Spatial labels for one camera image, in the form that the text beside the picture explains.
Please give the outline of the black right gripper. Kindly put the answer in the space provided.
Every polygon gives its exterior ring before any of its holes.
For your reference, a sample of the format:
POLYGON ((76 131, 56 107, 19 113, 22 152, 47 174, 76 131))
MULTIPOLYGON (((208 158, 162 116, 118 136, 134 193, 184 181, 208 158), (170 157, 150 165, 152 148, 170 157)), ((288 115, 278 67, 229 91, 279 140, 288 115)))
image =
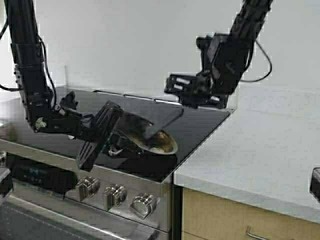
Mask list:
POLYGON ((165 80, 164 92, 178 97, 178 102, 197 109, 200 106, 225 109, 229 100, 226 75, 205 70, 196 75, 171 73, 165 80))

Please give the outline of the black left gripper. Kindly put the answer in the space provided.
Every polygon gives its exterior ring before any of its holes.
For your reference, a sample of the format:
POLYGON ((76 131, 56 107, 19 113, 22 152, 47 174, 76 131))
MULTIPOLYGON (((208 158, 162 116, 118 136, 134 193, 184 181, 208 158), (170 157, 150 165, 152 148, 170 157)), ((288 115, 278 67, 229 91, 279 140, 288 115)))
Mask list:
POLYGON ((118 104, 107 101, 87 125, 84 121, 80 122, 78 131, 71 134, 83 141, 76 156, 76 165, 80 170, 87 172, 92 170, 123 113, 123 109, 118 104))

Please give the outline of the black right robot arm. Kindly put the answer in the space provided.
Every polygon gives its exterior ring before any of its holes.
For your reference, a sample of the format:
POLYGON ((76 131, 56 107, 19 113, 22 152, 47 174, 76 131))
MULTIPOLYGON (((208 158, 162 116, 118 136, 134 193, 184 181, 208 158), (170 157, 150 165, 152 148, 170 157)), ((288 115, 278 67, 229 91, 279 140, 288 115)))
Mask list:
POLYGON ((252 61, 254 46, 271 11, 270 0, 245 0, 229 33, 198 37, 201 71, 195 75, 170 74, 164 92, 178 97, 181 105, 197 109, 225 109, 243 73, 252 61))

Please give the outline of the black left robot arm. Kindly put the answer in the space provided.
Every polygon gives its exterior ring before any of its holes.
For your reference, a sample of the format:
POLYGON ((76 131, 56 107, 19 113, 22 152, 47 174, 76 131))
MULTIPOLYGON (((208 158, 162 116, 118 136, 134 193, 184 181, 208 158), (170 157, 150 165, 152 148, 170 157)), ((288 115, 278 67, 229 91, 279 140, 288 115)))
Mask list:
POLYGON ((34 2, 6 0, 4 7, 18 86, 14 91, 20 93, 26 121, 35 133, 64 134, 82 140, 76 164, 90 172, 124 111, 108 100, 95 115, 81 114, 73 91, 58 102, 55 86, 47 83, 52 78, 34 2))

